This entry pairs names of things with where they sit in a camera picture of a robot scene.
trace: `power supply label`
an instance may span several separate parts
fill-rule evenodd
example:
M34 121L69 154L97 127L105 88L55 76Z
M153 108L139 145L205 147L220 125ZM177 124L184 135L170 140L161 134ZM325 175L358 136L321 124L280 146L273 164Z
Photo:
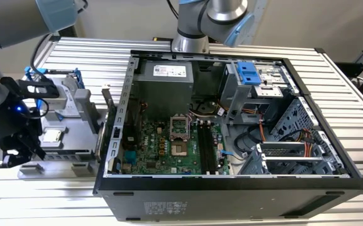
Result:
M147 215L185 214L188 202L143 202Z
M171 66L171 65L155 65L153 68L153 76L166 76L166 77L186 77L186 67L185 66Z

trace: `open computer tower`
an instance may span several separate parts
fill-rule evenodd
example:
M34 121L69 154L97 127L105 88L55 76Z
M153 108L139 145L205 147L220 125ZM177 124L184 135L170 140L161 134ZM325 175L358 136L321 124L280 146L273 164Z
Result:
M288 59L131 51L106 118L119 221L308 218L363 193Z

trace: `white wall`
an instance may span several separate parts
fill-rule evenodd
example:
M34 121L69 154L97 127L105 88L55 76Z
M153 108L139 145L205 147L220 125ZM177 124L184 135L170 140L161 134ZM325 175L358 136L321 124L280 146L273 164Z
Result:
M352 61L363 50L363 0L269 0L253 44L321 47Z
M89 38L173 38L176 19L165 0L87 0L79 15ZM321 47L333 60L352 61L363 50L363 0L268 0L254 45ZM0 69L21 73L35 40L0 51Z
M87 0L79 15L89 38L151 40L173 38L176 18L165 0ZM177 0L170 0L177 10Z

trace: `black wire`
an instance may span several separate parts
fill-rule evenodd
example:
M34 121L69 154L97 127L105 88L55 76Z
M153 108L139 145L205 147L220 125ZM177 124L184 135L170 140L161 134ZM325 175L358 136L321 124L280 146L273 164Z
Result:
M176 9L174 9L174 7L173 7L173 4L170 3L169 0L166 0L166 3L167 3L167 7L169 7L170 11L171 11L174 17L178 19L178 13L176 12Z
M296 134L297 132L301 132L301 131L305 132L305 133L308 133L308 131L305 131L305 130L302 130L302 129L297 129L297 130L294 130L293 132L285 134L285 135L278 139L278 141L285 141L285 139L286 139L290 135L293 135L293 134Z
M41 100L41 101L43 102L45 107L46 107L46 110L45 110L43 114L39 115L38 117L31 117L31 116L25 115L23 113L19 113L19 115L21 115L23 118L26 118L26 119L41 119L43 116L46 116L46 114L47 114L47 112L49 112L49 104L47 104L47 102L46 102L42 98L37 98L35 100Z
M245 147L248 147L248 148L249 148L249 146L246 145L246 143L245 143L245 140L244 140L244 139L242 139L242 143L244 143Z
M38 71L38 69L35 68L35 66L34 66L34 61L35 61L35 55L37 55L38 49L39 49L39 47L41 47L42 42L46 40L47 36L49 36L49 34L46 34L46 35L39 39L39 41L38 41L38 43L37 43L37 46L35 46L35 48L34 48L33 54L31 54L31 59L30 59L30 68L31 68L33 72L34 72L37 75L39 75L41 80L45 79L46 77L45 77L45 75Z
M77 11L77 14L79 14L82 11L85 11L85 9L87 8L87 0L82 0L82 2L85 3L85 5L82 6L82 8Z
M234 156L233 154L228 154L228 156L232 156L236 158L236 160L244 161L244 159L240 159L237 156Z
M250 153L249 150L241 149L238 147L238 140L244 138L244 136L246 136L256 144L258 144L261 141L260 139L254 138L250 134L250 132L258 128L258 124L254 124L252 126L248 127L246 132L242 132L233 140L233 147L240 151L240 152L246 152Z

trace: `motherboard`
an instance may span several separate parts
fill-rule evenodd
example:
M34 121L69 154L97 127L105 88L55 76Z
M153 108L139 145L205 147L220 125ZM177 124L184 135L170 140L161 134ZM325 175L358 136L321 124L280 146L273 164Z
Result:
M139 144L123 154L122 174L229 174L220 125L182 117L142 121Z

